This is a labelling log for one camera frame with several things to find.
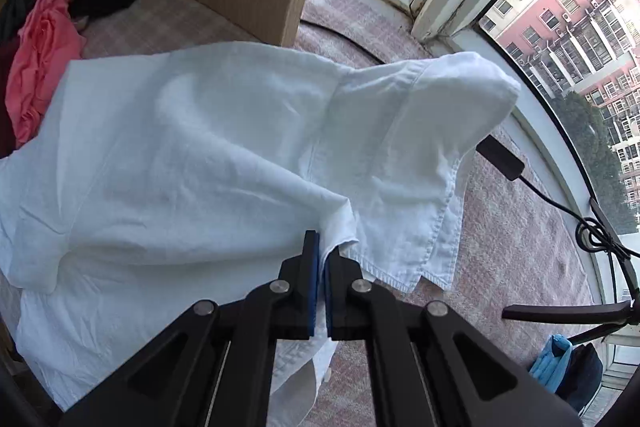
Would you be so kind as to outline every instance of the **blue cloth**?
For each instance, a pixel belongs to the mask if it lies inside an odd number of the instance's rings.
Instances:
[[[529,374],[551,393],[555,393],[564,378],[574,348],[562,335],[551,335]]]

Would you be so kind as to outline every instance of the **triangular cutout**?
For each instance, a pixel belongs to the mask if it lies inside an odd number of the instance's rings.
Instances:
[[[457,333],[453,341],[482,400],[490,401],[516,387],[516,378],[464,333]]]
[[[130,388],[151,399],[160,398],[174,373],[188,338],[186,333],[180,333],[166,343],[129,379]]]

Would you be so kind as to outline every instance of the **white cloth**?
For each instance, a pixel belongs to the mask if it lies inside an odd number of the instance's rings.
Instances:
[[[38,137],[0,164],[18,350],[67,409],[194,301],[274,279],[307,229],[322,262],[343,245],[397,288],[446,287],[461,159],[517,93],[475,54],[353,70],[230,42],[72,61]],[[318,307],[312,341],[278,343],[272,425],[302,420],[335,349]],[[283,386],[299,370],[307,385]]]

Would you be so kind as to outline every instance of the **green tree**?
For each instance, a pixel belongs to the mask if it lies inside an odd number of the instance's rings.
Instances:
[[[553,99],[551,107],[574,142],[607,219],[619,234],[637,232],[634,214],[625,203],[620,161],[609,148],[609,132],[599,110],[575,92]]]

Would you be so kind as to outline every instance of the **pink building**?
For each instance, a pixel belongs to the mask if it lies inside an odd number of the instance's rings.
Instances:
[[[640,34],[630,31],[619,10],[619,0],[536,0],[498,42],[545,96],[602,90],[606,107],[605,85],[625,74],[634,83],[629,70],[640,44]]]

